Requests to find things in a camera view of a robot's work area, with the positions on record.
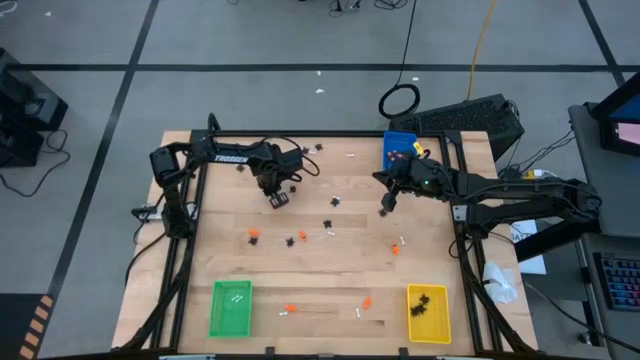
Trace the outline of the blue plastic basket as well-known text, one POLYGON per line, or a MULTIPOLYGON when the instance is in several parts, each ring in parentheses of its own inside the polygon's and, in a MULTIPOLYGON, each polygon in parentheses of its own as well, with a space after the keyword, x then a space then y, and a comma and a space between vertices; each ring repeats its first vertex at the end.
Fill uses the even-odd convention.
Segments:
POLYGON ((383 136, 382 168, 387 170, 392 166, 391 154, 394 151, 417 155, 414 147, 416 142, 417 136, 414 133, 386 131, 383 136))

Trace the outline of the black equipment case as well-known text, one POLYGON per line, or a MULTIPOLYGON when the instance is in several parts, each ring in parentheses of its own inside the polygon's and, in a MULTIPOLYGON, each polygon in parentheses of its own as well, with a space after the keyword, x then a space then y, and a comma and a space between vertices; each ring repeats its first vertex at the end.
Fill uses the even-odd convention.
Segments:
POLYGON ((68 104, 0 47, 0 168, 35 166, 45 138, 60 128, 68 104))

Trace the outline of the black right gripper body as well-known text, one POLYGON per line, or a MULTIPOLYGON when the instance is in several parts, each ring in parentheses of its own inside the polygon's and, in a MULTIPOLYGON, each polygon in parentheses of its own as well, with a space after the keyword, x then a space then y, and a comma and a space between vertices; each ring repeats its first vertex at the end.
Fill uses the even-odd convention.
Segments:
POLYGON ((394 175, 394 186, 387 189, 382 198, 384 210, 393 210, 399 193, 409 193, 416 197, 443 199, 443 167, 434 160, 403 154, 404 158, 392 162, 387 169, 394 175))

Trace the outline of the black orange striped ramp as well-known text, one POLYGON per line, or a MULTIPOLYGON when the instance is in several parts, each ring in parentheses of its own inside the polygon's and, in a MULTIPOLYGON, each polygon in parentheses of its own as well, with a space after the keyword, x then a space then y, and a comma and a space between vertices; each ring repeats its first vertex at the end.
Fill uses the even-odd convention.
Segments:
POLYGON ((36 360, 51 320, 50 294, 0 293, 0 360, 36 360))

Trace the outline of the green plastic basket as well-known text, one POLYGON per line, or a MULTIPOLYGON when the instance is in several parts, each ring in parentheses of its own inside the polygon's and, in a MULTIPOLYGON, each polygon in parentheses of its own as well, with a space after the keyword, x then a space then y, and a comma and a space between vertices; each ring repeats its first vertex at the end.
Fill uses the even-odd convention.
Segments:
POLYGON ((209 336, 249 337, 251 332, 253 286, 250 281, 216 281, 212 290, 209 336), (234 296, 243 296, 239 302, 234 296))

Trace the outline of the black metal bar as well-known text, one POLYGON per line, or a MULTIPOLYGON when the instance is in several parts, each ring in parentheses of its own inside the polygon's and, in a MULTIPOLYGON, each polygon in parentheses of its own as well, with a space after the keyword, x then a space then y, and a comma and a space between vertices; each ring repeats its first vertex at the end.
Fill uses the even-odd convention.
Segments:
POLYGON ((526 261, 574 242, 583 234, 599 232, 600 224, 598 220, 585 223, 573 223, 565 220, 518 241, 514 245, 516 258, 519 262, 526 261))

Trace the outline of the grey desk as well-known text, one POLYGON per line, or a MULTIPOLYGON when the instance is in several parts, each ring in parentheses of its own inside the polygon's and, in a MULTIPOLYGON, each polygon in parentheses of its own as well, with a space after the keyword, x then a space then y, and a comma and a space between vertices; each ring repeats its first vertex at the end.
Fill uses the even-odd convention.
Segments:
POLYGON ((608 307, 595 258, 598 253, 609 253, 640 259, 640 157, 602 148, 598 122, 586 106, 573 105, 568 112, 586 179, 603 200, 600 229, 580 239, 592 279, 596 326, 640 349, 640 311, 608 307))

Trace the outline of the white paper sheet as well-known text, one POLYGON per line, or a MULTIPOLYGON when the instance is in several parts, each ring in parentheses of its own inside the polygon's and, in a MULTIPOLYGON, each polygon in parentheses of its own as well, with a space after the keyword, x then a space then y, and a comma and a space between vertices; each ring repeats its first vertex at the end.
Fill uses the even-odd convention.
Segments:
MULTIPOLYGON (((534 220, 524 220, 514 222, 510 225, 511 238, 514 243, 518 243, 525 238, 538 232, 534 220)), ((519 263, 519 270, 522 274, 546 275, 546 267, 542 255, 533 257, 519 263)))

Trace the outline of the black backlit keyboard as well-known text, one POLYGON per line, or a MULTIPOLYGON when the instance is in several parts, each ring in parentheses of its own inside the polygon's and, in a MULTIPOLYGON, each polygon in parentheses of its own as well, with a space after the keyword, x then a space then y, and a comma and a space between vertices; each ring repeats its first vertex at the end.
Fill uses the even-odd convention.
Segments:
POLYGON ((608 308, 640 312, 640 257, 605 252, 593 257, 608 308))

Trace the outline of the white crumpled plastic bag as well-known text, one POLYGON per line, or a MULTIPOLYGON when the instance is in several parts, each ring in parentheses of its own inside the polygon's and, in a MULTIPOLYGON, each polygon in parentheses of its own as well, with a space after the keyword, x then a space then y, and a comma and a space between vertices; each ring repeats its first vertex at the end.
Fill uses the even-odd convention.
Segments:
POLYGON ((495 303, 508 304, 518 299, 512 269, 502 268, 494 262, 484 265, 482 284, 495 303))

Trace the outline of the black computer tower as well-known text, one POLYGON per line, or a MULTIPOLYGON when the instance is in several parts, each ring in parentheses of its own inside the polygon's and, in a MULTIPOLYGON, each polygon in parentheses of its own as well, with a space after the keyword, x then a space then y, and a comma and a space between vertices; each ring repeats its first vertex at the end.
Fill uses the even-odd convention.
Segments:
POLYGON ((525 133, 516 104, 502 94, 405 115, 393 119, 389 129, 420 135, 445 130, 486 132, 495 161, 525 133))

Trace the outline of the yellow plastic basket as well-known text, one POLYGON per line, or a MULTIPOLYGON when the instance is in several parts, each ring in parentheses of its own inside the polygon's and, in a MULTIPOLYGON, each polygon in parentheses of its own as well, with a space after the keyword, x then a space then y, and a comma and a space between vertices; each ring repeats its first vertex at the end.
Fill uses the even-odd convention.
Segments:
POLYGON ((448 293, 444 285, 409 284, 406 290, 407 327, 409 341, 414 343, 450 344, 452 340, 448 293), (427 312, 412 317, 410 309, 420 303, 426 295, 430 302, 427 312))

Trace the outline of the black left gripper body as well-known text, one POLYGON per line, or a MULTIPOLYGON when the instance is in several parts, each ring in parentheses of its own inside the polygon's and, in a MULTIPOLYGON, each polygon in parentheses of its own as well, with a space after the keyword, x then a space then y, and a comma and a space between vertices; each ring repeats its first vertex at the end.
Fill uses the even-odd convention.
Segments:
POLYGON ((281 190, 283 181, 302 181, 302 177, 298 174, 302 169, 302 162, 301 150, 294 149, 287 152, 274 150, 264 159, 252 159, 252 175, 265 195, 274 195, 281 190))

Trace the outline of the black computer monitor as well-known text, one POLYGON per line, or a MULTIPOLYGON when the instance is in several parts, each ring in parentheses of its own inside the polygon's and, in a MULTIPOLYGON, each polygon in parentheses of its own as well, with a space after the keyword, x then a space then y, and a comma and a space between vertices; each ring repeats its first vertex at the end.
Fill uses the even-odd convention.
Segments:
POLYGON ((640 72, 589 110, 603 149, 640 157, 640 72))

